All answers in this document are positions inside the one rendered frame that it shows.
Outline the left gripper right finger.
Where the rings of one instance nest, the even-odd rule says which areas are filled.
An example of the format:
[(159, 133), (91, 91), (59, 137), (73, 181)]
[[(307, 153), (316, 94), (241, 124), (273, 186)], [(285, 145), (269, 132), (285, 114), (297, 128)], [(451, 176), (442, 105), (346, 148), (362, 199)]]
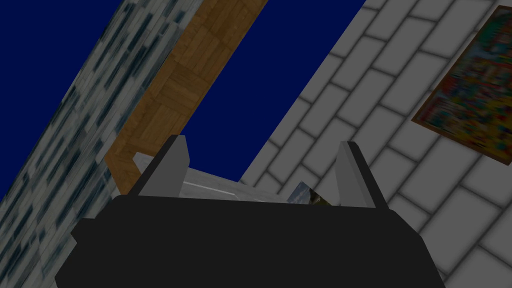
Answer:
[(340, 142), (334, 169), (341, 206), (388, 208), (388, 204), (356, 142)]

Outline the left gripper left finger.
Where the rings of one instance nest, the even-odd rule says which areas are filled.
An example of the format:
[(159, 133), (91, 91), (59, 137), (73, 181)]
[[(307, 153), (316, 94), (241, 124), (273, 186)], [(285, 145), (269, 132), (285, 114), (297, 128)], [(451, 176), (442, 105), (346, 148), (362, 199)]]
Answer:
[(128, 195), (178, 197), (190, 164), (184, 135), (171, 135)]

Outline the small grey framed picture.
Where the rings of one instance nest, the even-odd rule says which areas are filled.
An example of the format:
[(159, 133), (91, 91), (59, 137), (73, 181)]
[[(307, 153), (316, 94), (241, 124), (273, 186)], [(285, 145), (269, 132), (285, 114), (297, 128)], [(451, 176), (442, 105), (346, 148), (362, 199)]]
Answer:
[(297, 187), (293, 190), (289, 198), (287, 198), (289, 204), (301, 204), (301, 205), (322, 205), (331, 206), (324, 198), (316, 193), (310, 186), (301, 181)]

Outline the colourful framed wall picture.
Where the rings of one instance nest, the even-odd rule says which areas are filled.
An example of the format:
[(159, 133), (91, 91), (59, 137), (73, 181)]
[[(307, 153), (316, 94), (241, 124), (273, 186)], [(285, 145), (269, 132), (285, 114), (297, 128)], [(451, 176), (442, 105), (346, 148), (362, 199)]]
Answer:
[(411, 120), (512, 164), (512, 7), (494, 9)]

